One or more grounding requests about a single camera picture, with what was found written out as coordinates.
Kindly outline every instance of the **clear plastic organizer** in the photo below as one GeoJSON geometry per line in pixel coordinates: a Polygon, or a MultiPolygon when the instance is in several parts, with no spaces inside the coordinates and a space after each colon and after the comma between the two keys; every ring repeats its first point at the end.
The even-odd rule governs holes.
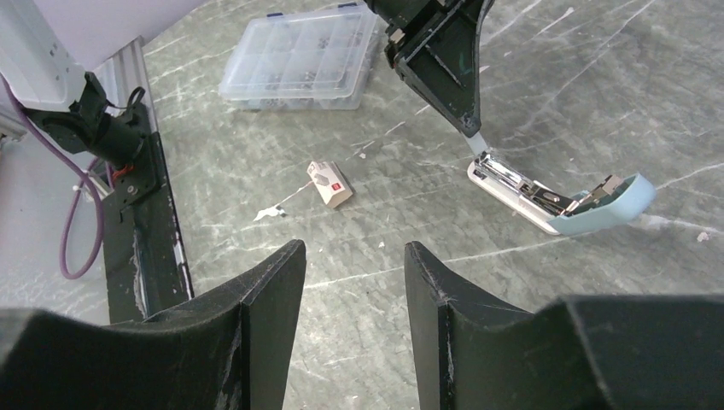
{"type": "Polygon", "coordinates": [[[252,20],[219,94],[243,109],[356,109],[377,34],[364,4],[252,20]]]}

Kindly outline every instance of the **marble floor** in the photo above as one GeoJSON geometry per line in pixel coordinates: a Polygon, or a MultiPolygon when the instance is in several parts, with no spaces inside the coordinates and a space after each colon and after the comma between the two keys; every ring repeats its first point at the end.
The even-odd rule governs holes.
{"type": "Polygon", "coordinates": [[[358,110],[249,113],[218,94],[247,22],[321,0],[211,1],[145,46],[198,293],[300,238],[307,281],[285,408],[418,408],[403,246],[418,240],[510,303],[724,290],[720,0],[498,1],[482,28],[482,133],[554,190],[643,173],[636,222],[550,237],[465,176],[464,140],[380,58],[358,110]],[[356,193],[329,210],[309,161],[356,193]],[[288,216],[254,221],[290,196],[288,216]]]}

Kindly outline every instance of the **purple cable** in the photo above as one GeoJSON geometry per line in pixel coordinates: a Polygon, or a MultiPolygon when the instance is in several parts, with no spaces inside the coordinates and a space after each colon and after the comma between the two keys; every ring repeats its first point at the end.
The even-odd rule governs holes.
{"type": "MultiPolygon", "coordinates": [[[[64,164],[66,164],[76,175],[80,177],[79,182],[79,189],[75,192],[75,197],[73,198],[73,204],[71,205],[70,212],[68,213],[67,219],[66,219],[66,226],[63,229],[63,236],[61,237],[61,255],[60,255],[60,263],[61,263],[61,273],[63,276],[67,279],[77,279],[83,276],[86,272],[88,272],[89,269],[91,269],[91,266],[93,265],[93,262],[96,261],[96,258],[98,257],[98,254],[101,251],[101,243],[103,242],[103,205],[101,204],[101,197],[98,195],[98,190],[96,189],[96,186],[93,185],[91,182],[91,179],[88,177],[86,173],[84,173],[80,168],[78,168],[77,165],[75,165],[72,161],[70,161],[58,148],[56,148],[48,139],[46,139],[43,134],[38,131],[38,129],[35,127],[35,125],[30,121],[29,118],[27,118],[27,115],[22,112],[22,107],[20,106],[20,102],[15,98],[15,95],[13,94],[13,91],[10,90],[10,85],[5,80],[5,78],[0,75],[0,79],[3,81],[3,85],[5,86],[5,90],[8,93],[8,97],[10,98],[10,103],[13,106],[13,109],[15,110],[15,113],[20,117],[20,121],[23,123],[23,125],[27,128],[27,130],[38,139],[38,141],[47,148],[50,152],[53,153],[56,157],[58,157],[59,160],[61,160],[64,164]],[[88,260],[85,262],[85,264],[78,270],[76,273],[70,273],[67,268],[67,260],[66,260],[66,250],[67,250],[67,240],[68,240],[68,233],[70,232],[70,225],[71,222],[73,222],[73,214],[75,214],[75,208],[78,206],[78,201],[80,200],[80,194],[81,190],[83,188],[83,185],[88,186],[88,191],[90,192],[90,196],[93,197],[93,202],[96,205],[96,240],[93,243],[93,249],[90,251],[90,255],[88,256],[88,260]]],[[[98,162],[98,159],[93,160],[93,162],[90,164],[90,168],[93,168],[93,166],[98,162]]]]}
{"type": "Polygon", "coordinates": [[[110,189],[115,188],[115,182],[113,182],[113,168],[111,168],[110,162],[106,162],[106,178],[108,178],[108,186],[110,189]]]}

